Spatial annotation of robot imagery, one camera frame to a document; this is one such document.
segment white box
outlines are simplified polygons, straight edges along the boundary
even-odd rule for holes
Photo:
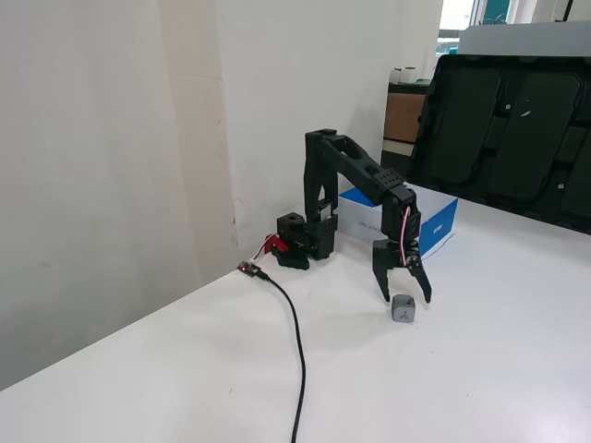
[[[458,198],[424,187],[407,185],[416,192],[416,205],[421,211],[421,233],[418,248],[424,256],[441,240],[451,235]],[[356,187],[339,196],[339,231],[367,243],[383,240],[381,205],[374,207]]]

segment small cube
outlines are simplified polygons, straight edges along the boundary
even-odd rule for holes
[[[392,299],[392,320],[412,323],[415,319],[415,299],[411,295],[398,293]]]

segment black robotic arm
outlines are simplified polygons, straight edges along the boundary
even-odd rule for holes
[[[334,213],[338,206],[337,173],[344,175],[374,205],[382,205],[381,231],[388,239],[373,244],[373,272],[385,300],[390,302],[388,269],[408,268],[429,303],[431,286],[416,240],[421,214],[415,192],[404,185],[393,169],[383,169],[351,138],[339,136],[332,129],[306,134],[306,219],[293,212],[277,219],[277,234],[287,246],[283,251],[276,246],[272,249],[279,264],[307,269],[308,255],[322,259],[333,251],[338,225],[338,215]],[[322,188],[324,198],[320,198]]]

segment black plastic tray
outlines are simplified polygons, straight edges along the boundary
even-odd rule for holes
[[[443,56],[407,180],[591,233],[591,58]]]

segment white table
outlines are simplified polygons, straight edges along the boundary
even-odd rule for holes
[[[472,204],[457,231],[412,325],[354,239],[309,271],[261,261],[301,321],[299,442],[591,441],[591,237]],[[286,302],[233,272],[1,392],[0,441],[287,442],[299,383]]]

